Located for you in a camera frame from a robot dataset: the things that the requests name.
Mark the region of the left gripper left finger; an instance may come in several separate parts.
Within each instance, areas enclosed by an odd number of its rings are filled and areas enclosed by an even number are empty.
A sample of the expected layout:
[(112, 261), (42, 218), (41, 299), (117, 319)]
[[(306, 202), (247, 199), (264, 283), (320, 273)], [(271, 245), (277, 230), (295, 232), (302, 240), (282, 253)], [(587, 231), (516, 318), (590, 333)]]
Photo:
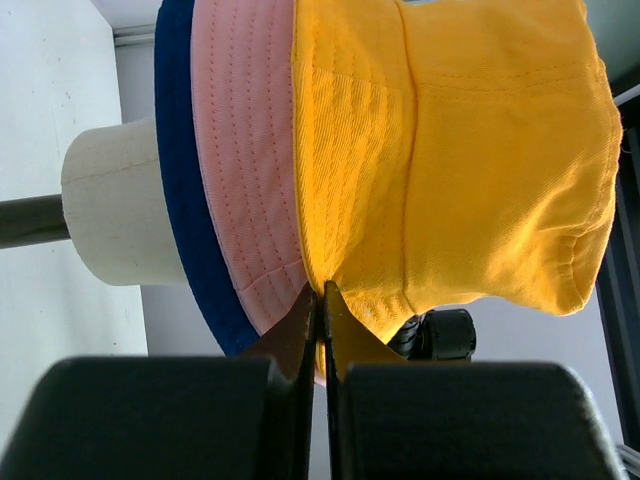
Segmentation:
[(38, 382), (5, 479), (304, 479), (316, 296), (235, 357), (76, 357)]

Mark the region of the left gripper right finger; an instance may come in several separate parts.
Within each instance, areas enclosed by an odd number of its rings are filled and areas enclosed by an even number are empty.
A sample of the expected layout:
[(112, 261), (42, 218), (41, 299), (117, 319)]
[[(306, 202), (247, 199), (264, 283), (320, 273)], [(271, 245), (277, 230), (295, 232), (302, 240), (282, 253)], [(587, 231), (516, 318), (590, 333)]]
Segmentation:
[(408, 361), (323, 299), (335, 479), (623, 479), (576, 375), (547, 362)]

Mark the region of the blue bucket hat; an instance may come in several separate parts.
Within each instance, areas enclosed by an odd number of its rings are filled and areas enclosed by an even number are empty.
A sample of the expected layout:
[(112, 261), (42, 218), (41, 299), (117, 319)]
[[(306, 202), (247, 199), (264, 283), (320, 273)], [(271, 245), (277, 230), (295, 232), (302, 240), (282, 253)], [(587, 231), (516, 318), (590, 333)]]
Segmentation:
[(163, 1), (154, 40), (156, 138), (163, 193), (179, 259), (204, 321), (222, 352), (259, 338), (236, 294), (205, 198), (191, 99), (193, 1)]

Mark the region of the yellow bucket hat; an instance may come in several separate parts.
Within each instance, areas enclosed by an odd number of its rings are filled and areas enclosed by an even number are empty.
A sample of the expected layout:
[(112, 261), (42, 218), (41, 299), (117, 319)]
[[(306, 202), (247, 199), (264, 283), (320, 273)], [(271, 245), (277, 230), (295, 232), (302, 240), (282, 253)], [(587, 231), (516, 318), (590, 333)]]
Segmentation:
[(622, 127), (581, 1), (299, 1), (298, 223), (388, 341), (494, 296), (581, 310), (615, 211)]

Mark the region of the pink bucket hat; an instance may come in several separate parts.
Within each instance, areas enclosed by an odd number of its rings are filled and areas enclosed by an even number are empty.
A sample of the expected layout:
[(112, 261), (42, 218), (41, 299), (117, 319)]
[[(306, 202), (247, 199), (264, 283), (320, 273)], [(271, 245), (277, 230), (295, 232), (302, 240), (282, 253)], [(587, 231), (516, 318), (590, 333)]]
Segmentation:
[(206, 203), (259, 338), (307, 282), (294, 192), (291, 1), (198, 1), (191, 91)]

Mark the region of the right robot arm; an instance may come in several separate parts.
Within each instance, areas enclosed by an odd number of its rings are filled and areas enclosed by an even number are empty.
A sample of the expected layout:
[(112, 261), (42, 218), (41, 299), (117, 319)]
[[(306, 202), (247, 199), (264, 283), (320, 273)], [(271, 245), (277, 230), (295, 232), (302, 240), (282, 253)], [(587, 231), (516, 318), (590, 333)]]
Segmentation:
[(477, 334), (466, 309), (431, 310), (406, 321), (388, 346), (410, 361), (470, 361)]

